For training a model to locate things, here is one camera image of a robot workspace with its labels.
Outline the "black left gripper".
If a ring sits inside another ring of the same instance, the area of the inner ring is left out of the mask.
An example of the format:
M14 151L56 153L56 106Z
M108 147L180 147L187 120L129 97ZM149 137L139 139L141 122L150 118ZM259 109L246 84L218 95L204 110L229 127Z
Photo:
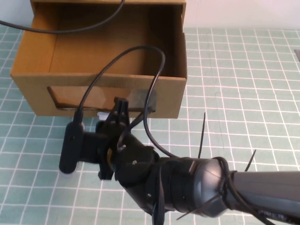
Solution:
M98 177L100 180L111 180L113 170L107 159L109 149L117 149L118 139L122 131L129 126L128 101L119 97L114 98L113 111L98 112L99 122L96 125L96 133L104 137L97 146L97 156L99 159Z

